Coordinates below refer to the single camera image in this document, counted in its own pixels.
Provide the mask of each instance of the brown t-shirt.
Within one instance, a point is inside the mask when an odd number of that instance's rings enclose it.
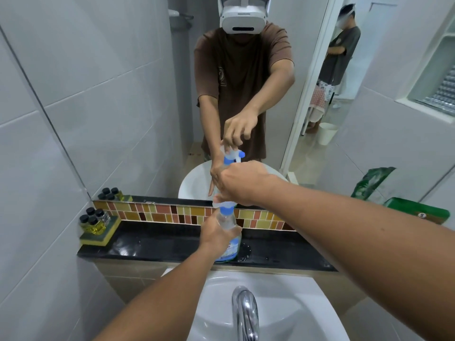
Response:
[[[229,35],[217,28],[199,38],[194,50],[197,97],[218,99],[221,136],[225,121],[242,111],[270,76],[271,65],[284,58],[292,60],[286,30],[271,22],[257,35]],[[266,157],[265,112],[259,115],[251,139],[242,141],[245,161]],[[202,149],[210,154],[205,137]]]

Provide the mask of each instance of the faucet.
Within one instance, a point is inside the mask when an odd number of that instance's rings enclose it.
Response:
[[[232,315],[237,325],[237,341],[259,340],[258,305],[253,293],[238,286],[232,293]]]

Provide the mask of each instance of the t-shirt logo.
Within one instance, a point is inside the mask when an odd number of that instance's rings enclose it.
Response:
[[[226,79],[224,78],[224,70],[222,67],[218,67],[218,82],[220,86],[226,86]]]

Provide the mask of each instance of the shirt sleeve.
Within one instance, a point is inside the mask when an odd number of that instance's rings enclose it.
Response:
[[[202,95],[218,99],[218,67],[211,45],[204,36],[199,38],[194,49],[194,78],[198,101]]]
[[[291,44],[287,37],[287,32],[284,28],[271,29],[270,57],[268,59],[268,67],[281,59],[289,59],[292,61]]]
[[[357,43],[359,42],[360,39],[360,31],[353,31],[349,33],[343,40],[342,43],[339,44],[339,46],[344,47],[346,50],[344,51],[344,55],[352,56],[354,53],[355,47],[357,46]]]

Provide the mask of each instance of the door frame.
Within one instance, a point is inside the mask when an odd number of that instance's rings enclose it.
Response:
[[[328,0],[327,2],[327,8],[322,20],[321,29],[319,30],[318,40],[314,48],[313,59],[302,89],[302,94],[300,95],[291,134],[289,135],[283,160],[281,161],[279,171],[283,176],[286,176],[289,171],[295,147],[297,146],[297,141],[299,140],[307,116],[311,97],[313,97],[314,87],[316,86],[319,72],[321,71],[322,63],[325,59],[325,53],[327,52],[328,45],[332,39],[333,29],[335,28],[343,2],[344,0]]]

